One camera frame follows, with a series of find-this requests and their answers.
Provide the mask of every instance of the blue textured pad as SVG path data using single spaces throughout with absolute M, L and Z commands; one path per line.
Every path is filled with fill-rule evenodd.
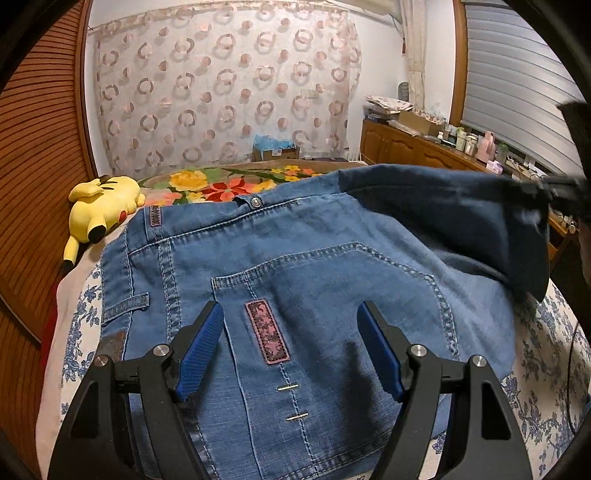
M 357 328 L 369 353 L 382 388 L 400 401 L 404 389 L 400 379 L 400 362 L 388 345 L 384 334 L 365 302 L 357 309 Z
M 180 401 L 186 401 L 187 397 L 199 388 L 222 329 L 223 308 L 216 303 L 180 362 L 180 375 L 175 390 Z

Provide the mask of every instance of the denim garment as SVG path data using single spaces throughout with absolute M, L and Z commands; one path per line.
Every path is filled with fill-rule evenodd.
M 375 166 L 280 185 L 256 195 L 259 207 L 245 196 L 144 208 L 102 255 L 98 353 L 143 356 L 215 299 L 225 331 L 199 392 L 181 406 L 212 478 L 365 472 L 399 405 L 362 344 L 357 306 L 373 300 L 411 342 L 444 358 L 485 355 L 508 375 L 507 286 L 541 299 L 548 283 L 547 207 L 513 191 L 490 174 Z M 278 329 L 274 351 L 249 316 L 255 300 Z M 269 361 L 274 354 L 283 361 Z M 286 385 L 298 386 L 278 391 Z M 446 427 L 448 400 L 434 434 Z M 132 405 L 142 460 L 157 476 L 139 399 Z

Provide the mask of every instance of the cardboard box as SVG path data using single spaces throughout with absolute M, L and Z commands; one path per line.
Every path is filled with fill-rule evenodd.
M 277 150 L 265 150 L 262 153 L 256 148 L 252 149 L 252 157 L 254 161 L 269 161 L 269 160 L 298 160 L 300 158 L 300 147 L 295 148 L 278 148 Z
M 444 125 L 437 125 L 422 116 L 415 115 L 412 112 L 400 112 L 398 122 L 405 127 L 419 132 L 421 135 L 431 135 L 436 137 L 443 130 Z

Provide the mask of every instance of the pikachu plush toy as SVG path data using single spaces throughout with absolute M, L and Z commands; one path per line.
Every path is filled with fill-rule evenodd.
M 70 238 L 64 249 L 63 269 L 74 268 L 80 244 L 97 244 L 145 203 L 139 185 L 129 177 L 102 176 L 80 183 L 70 192 Z

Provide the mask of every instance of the silver screw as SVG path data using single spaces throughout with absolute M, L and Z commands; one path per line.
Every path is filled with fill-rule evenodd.
M 484 358 L 482 355 L 474 355 L 472 357 L 472 363 L 477 367 L 485 367 L 488 364 L 486 358 Z
M 411 353 L 414 356 L 425 356 L 427 355 L 427 347 L 423 346 L 423 345 L 413 345 L 410 348 Z
M 109 357 L 106 355 L 99 355 L 95 357 L 95 361 L 93 363 L 95 367 L 104 367 L 106 364 L 109 363 Z
M 154 347 L 154 350 L 152 350 L 152 352 L 154 353 L 154 355 L 156 356 L 165 356 L 168 355 L 168 352 L 170 351 L 170 347 L 166 344 L 162 344 L 162 345 L 156 345 Z

